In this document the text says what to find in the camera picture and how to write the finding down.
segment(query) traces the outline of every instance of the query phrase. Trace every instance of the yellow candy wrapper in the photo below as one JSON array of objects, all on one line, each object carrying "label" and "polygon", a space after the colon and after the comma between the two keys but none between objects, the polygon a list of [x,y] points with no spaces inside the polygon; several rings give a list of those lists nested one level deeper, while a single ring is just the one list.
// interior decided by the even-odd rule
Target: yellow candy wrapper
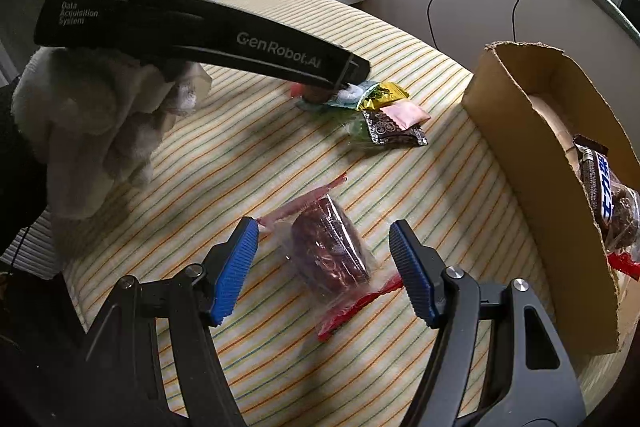
[{"label": "yellow candy wrapper", "polygon": [[379,109],[380,107],[404,98],[409,98],[409,93],[398,86],[398,84],[393,82],[380,82],[378,86],[369,93],[369,96],[360,103],[358,110]]}]

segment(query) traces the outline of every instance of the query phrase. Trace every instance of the metal screw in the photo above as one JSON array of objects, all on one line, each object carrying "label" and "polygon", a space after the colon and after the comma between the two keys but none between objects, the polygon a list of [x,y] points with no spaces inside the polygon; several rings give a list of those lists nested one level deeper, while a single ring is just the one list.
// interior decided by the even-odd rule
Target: metal screw
[{"label": "metal screw", "polygon": [[202,264],[190,264],[187,268],[184,269],[184,273],[187,277],[191,277],[192,279],[196,279],[200,277],[204,272],[204,268]]},{"label": "metal screw", "polygon": [[462,279],[465,274],[465,271],[457,264],[454,264],[453,266],[447,266],[446,271],[447,275],[452,279]]},{"label": "metal screw", "polygon": [[135,283],[136,283],[136,278],[133,277],[132,275],[126,275],[124,277],[121,277],[120,280],[118,281],[120,288],[123,288],[125,290],[128,290],[129,288],[131,288]]},{"label": "metal screw", "polygon": [[512,284],[519,292],[526,292],[529,289],[529,283],[524,279],[514,279]]}]

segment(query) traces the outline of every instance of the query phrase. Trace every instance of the striped fabric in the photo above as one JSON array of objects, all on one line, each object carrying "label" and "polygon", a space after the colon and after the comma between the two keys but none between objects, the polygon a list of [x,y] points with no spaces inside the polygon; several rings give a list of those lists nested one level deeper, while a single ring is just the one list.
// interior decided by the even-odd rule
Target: striped fabric
[{"label": "striped fabric", "polygon": [[[0,257],[0,261],[11,264],[15,251],[20,245],[22,236],[26,232],[26,227],[20,229],[9,247]],[[51,222],[48,210],[42,214],[31,225],[27,232],[20,251],[15,258],[14,266],[17,269],[32,273],[41,279],[52,279],[62,270],[62,263],[53,246],[51,235]]]},{"label": "striped fabric", "polygon": [[[179,121],[152,161],[152,183],[117,187],[97,216],[67,235],[72,300],[87,327],[116,280],[171,277],[201,261],[241,216],[260,216],[347,171],[337,201],[380,263],[393,263],[389,225],[407,219],[422,242],[478,280],[525,277],[552,314],[536,245],[487,143],[460,105],[471,74],[423,42],[333,0],[225,0],[336,42],[371,61],[375,80],[408,90],[432,115],[430,145],[365,156],[337,113],[303,112],[274,78],[207,67],[209,97]],[[260,238],[234,313],[212,336],[249,425],[397,426],[435,340],[404,290],[378,298],[327,343],[311,302],[287,276],[276,240]],[[158,320],[166,395],[185,414],[167,323]],[[462,413],[478,404],[488,326]]]}]

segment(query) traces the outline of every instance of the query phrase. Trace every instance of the cardboard box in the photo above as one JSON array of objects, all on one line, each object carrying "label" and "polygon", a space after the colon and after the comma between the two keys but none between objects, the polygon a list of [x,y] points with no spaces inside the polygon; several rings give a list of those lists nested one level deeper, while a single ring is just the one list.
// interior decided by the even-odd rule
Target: cardboard box
[{"label": "cardboard box", "polygon": [[[527,217],[565,348],[572,359],[616,352],[621,333],[636,325],[640,302],[625,303],[626,319],[620,323],[618,277],[607,263],[562,129],[606,145],[612,171],[639,190],[640,164],[609,105],[561,50],[514,42],[495,42],[485,49],[462,103],[494,150]],[[555,117],[545,120],[544,106]]]}]

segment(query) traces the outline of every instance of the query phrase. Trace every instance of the black candy wrapper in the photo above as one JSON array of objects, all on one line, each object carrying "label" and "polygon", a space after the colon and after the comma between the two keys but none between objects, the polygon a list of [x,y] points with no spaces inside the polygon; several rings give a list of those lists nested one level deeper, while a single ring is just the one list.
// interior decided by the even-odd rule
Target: black candy wrapper
[{"label": "black candy wrapper", "polygon": [[362,115],[367,123],[371,141],[376,145],[409,147],[428,145],[427,137],[418,123],[403,131],[396,122],[379,109],[364,110]]}]

